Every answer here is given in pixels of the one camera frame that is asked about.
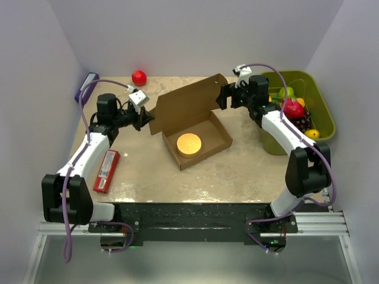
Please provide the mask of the brown cardboard box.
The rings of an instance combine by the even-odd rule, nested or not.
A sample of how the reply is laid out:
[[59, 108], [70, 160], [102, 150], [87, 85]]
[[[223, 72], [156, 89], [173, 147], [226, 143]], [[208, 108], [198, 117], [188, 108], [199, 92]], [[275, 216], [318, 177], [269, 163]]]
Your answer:
[[[216, 98], [227, 79], [216, 74], [158, 96], [151, 110], [155, 119], [149, 123], [151, 135], [162, 134], [162, 139], [179, 170], [189, 168], [232, 145], [232, 137], [213, 112], [219, 109]], [[194, 157], [182, 156], [176, 146], [185, 133], [199, 136], [202, 146]]]

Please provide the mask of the round yellow biscuit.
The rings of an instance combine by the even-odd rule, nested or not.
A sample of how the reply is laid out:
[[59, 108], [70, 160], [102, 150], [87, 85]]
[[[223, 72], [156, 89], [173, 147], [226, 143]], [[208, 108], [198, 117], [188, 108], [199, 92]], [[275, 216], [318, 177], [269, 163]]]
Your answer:
[[194, 157], [200, 152], [202, 141], [196, 134], [185, 133], [177, 139], [176, 148], [181, 156]]

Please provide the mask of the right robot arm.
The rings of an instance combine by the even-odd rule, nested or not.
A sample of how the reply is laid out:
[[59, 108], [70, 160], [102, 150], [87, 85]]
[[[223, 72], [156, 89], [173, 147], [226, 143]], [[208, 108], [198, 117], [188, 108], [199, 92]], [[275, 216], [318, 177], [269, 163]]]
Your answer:
[[265, 228], [278, 232], [289, 216], [311, 195], [332, 183], [330, 149], [317, 144], [299, 131], [284, 115], [284, 107], [269, 101], [269, 80], [266, 76], [252, 75], [247, 82], [224, 85], [216, 99], [221, 109], [245, 107], [250, 118], [279, 142], [289, 156], [285, 173], [285, 189], [269, 205], [271, 212], [264, 217]]

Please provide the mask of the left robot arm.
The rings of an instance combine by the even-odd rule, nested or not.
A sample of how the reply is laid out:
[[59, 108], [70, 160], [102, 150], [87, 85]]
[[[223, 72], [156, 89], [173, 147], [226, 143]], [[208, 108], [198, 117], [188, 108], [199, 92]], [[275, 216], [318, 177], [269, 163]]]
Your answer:
[[41, 181], [46, 221], [76, 225], [102, 221], [109, 232], [122, 227], [123, 218], [115, 213], [113, 204], [92, 200], [86, 180], [112, 146], [120, 128], [131, 125], [140, 130], [154, 119], [144, 107], [148, 100], [143, 91], [135, 91], [129, 95], [127, 107], [121, 108], [114, 94], [98, 96], [97, 112], [91, 117], [80, 147], [57, 173], [47, 174]]

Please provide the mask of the red rectangular box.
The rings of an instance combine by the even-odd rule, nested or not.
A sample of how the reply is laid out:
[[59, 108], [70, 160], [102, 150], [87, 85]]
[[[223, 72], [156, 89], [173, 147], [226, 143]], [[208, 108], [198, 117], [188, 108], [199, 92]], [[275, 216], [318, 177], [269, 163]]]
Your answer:
[[108, 193], [119, 158], [118, 151], [107, 150], [93, 186], [95, 192]]

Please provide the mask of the red apple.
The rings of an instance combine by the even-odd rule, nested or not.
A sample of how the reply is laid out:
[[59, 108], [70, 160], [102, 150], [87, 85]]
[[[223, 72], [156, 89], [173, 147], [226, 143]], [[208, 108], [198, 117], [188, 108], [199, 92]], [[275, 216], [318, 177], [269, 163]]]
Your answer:
[[142, 70], [135, 70], [132, 73], [131, 78], [136, 86], [144, 86], [147, 82], [147, 75]]

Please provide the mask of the green lime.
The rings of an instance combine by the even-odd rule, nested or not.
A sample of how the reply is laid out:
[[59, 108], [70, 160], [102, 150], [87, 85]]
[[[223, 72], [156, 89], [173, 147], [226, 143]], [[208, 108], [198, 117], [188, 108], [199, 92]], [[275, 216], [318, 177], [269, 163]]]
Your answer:
[[286, 96], [288, 96], [289, 98], [293, 98], [293, 99], [296, 99], [296, 96], [294, 94], [294, 89], [292, 87], [282, 87], [280, 90], [279, 90], [279, 93], [278, 93], [278, 96], [281, 98], [281, 99], [285, 99]]

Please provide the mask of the orange fruit behind dragonfruit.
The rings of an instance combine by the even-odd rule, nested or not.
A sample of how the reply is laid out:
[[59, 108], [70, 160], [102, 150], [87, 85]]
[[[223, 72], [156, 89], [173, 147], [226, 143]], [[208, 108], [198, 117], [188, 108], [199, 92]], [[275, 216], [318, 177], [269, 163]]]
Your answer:
[[305, 101], [304, 101], [303, 98], [297, 98], [297, 102], [298, 102], [303, 108], [306, 107], [306, 105], [305, 105]]

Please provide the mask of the green plastic bin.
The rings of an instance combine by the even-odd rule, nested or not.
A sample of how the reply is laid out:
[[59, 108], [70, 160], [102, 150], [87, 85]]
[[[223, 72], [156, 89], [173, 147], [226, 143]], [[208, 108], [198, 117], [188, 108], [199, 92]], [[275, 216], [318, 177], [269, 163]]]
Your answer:
[[[282, 70], [280, 74], [287, 86], [294, 90], [295, 97], [304, 99], [305, 106], [310, 113], [310, 129], [316, 129], [320, 134], [320, 137], [314, 141], [323, 143], [330, 140], [336, 131], [335, 122], [313, 77], [301, 70]], [[283, 87], [279, 76], [273, 71], [263, 72], [261, 75], [269, 79], [269, 94], [277, 97]], [[260, 129], [259, 134], [263, 148], [268, 154], [274, 156], [286, 154], [280, 144], [268, 132]]]

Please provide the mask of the purple grape bunch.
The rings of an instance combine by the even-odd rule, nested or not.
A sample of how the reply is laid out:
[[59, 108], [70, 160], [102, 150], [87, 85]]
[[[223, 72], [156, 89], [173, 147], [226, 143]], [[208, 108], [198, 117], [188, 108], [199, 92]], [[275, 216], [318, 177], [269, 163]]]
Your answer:
[[291, 122], [302, 133], [305, 133], [307, 130], [312, 129], [311, 115], [310, 115], [310, 112], [308, 111], [306, 111], [302, 117], [296, 118], [292, 120]]

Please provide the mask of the yellow mango lower right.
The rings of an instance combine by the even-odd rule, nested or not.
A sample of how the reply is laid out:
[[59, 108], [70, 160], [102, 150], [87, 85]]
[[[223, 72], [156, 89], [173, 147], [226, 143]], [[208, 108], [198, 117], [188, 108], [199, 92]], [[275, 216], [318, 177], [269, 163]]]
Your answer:
[[309, 129], [304, 132], [304, 134], [311, 139], [319, 139], [320, 138], [320, 133], [316, 129]]

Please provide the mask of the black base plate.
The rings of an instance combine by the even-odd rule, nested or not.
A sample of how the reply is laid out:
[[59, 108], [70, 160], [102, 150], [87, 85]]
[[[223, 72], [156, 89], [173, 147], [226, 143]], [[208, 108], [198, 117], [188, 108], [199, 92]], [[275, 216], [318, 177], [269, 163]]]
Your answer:
[[249, 203], [117, 203], [112, 224], [89, 225], [103, 248], [147, 241], [261, 243], [279, 252], [297, 233], [294, 215], [275, 220], [269, 205]]

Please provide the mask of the aluminium rail frame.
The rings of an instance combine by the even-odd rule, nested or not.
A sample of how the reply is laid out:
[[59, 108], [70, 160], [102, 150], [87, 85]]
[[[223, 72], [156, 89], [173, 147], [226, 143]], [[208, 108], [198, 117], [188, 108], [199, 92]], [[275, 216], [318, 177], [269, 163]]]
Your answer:
[[164, 201], [216, 206], [229, 216], [226, 228], [201, 223], [185, 229], [153, 227], [145, 215], [133, 222], [127, 250], [101, 250], [118, 233], [73, 231], [70, 263], [62, 259], [63, 224], [41, 222], [25, 283], [362, 283], [343, 213], [307, 204], [287, 225], [287, 245], [266, 253], [244, 230], [242, 208], [262, 207], [270, 193], [244, 194], [232, 188], [170, 191]]

